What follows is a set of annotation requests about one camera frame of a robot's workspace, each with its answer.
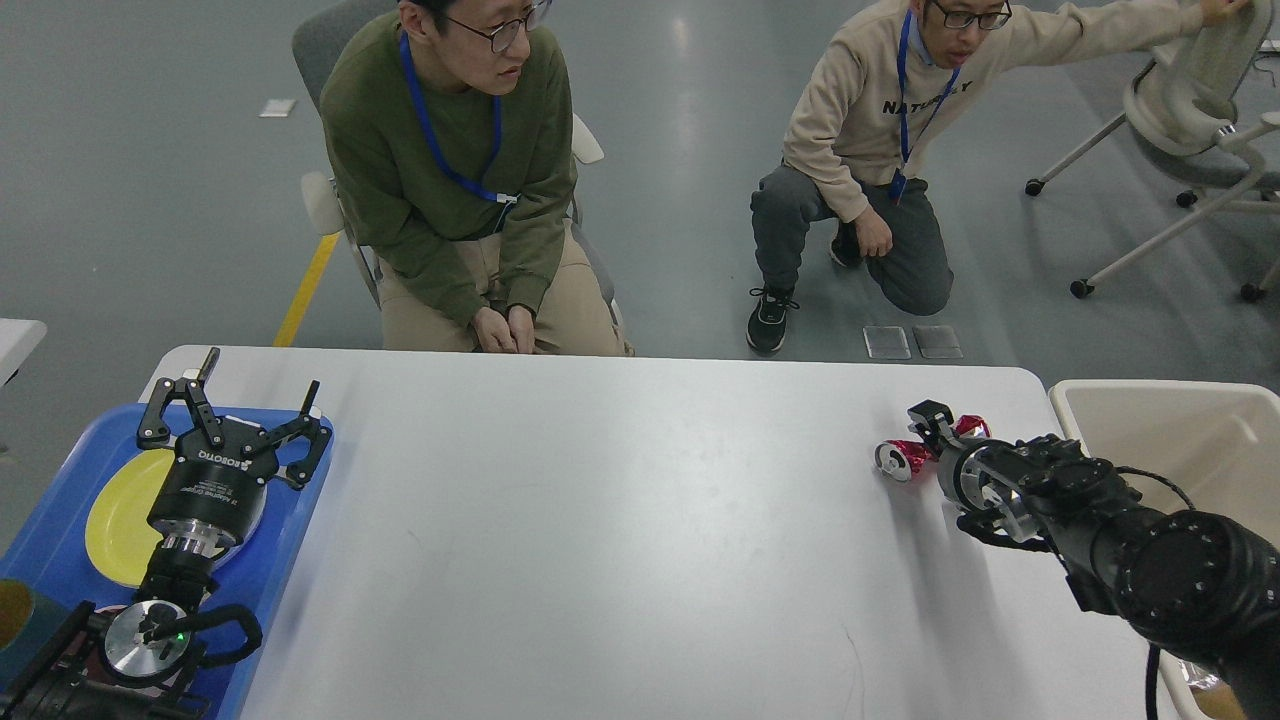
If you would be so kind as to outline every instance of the blue lanyard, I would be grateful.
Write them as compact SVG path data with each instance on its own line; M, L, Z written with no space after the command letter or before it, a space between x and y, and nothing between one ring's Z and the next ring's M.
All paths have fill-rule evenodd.
M906 17L902 18L902 37L897 41L897 119L900 126L899 137L902 141L902 167L906 167L908 160L911 159L911 147L908 143L906 129L906 38L911 31L911 17L914 13L911 10L906 12ZM929 129L929 124L933 123L933 118L938 117L938 110L942 109L942 104L946 102L947 96L951 95L951 88L956 83L956 78L960 77L960 68L956 68L951 73L951 79L947 81L947 87L942 91L942 97L938 104L933 106L933 114L929 115L928 122L920 128L920 135L915 136L915 142L919 143L920 138L924 137L924 131Z
M463 177L461 173L449 167L449 163L444 159L444 154L440 152L440 143L435 140L435 132L431 129L431 118L426 114L426 100L422 97L422 87L417 82L417 74L413 72L413 56L408 51L408 35L401 35L401 64L404 68L404 82L408 83L408 92L413 96L413 109L417 110L417 123L422 127L422 135L426 136L426 143L431 147L431 155L435 158L436 167L444 173L449 179L467 188L476 197L481 197L490 202L502 202L503 205L511 206L520 196L506 195L503 192L492 192L484 188L479 182ZM484 164L484 170L480 172L480 177L484 177L493 167L493 161L498 159L498 150L502 149L502 100L495 95L493 97L493 152L489 155L489 161Z

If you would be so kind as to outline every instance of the man's left hand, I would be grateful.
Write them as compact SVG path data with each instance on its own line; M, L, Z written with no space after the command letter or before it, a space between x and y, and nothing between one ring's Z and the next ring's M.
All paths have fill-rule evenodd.
M1201 0L1201 12L1204 14L1204 27L1213 27L1225 23L1244 9L1249 0Z
M534 352L534 314L524 305L512 305L507 310L507 325L511 327L511 337L516 338L516 352L531 355Z

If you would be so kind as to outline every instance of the white bin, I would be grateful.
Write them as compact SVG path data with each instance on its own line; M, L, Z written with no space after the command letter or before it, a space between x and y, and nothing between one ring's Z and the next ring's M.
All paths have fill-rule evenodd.
M1062 380L1050 400L1068 437L1115 465L1164 475L1198 510L1226 515L1280 547L1280 397L1263 387L1179 380ZM1143 505L1184 507L1156 480L1126 475ZM1184 720L1210 720L1178 659L1161 678Z

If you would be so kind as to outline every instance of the beige sweatshirt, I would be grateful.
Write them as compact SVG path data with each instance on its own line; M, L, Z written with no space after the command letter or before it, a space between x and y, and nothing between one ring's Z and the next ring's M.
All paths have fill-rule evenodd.
M908 0L881 0L846 22L813 70L783 140L783 161L818 184L841 222L867 209L854 178L887 184L901 164L899 142L897 45ZM1012 6L1014 17L961 67L951 95L928 132L934 105L951 78L950 69L929 65L908 50L906 106L914 178L928 142L969 109L996 79L1019 65L1057 65L1110 53L1138 50L1199 29L1199 4L1176 0L1116 0L1101 8L1062 5L1056 13ZM931 13L929 18L941 14Z

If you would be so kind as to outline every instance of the man's hand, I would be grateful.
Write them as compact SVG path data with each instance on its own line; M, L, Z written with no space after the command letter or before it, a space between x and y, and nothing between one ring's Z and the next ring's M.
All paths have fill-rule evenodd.
M1204 27L1225 23L1248 4L1249 0L1201 0L1201 10L1204 13Z
M485 352L515 352L516 341L511 337L511 327L500 313L492 307L481 307L471 316L471 327L476 331L480 350Z
M516 352L531 355L534 352L534 314L524 305L512 305L507 310L507 327L511 328L511 337L516 341Z
M893 232L870 205L854 218L854 229L858 231L858 251L863 258L883 258L893 249Z

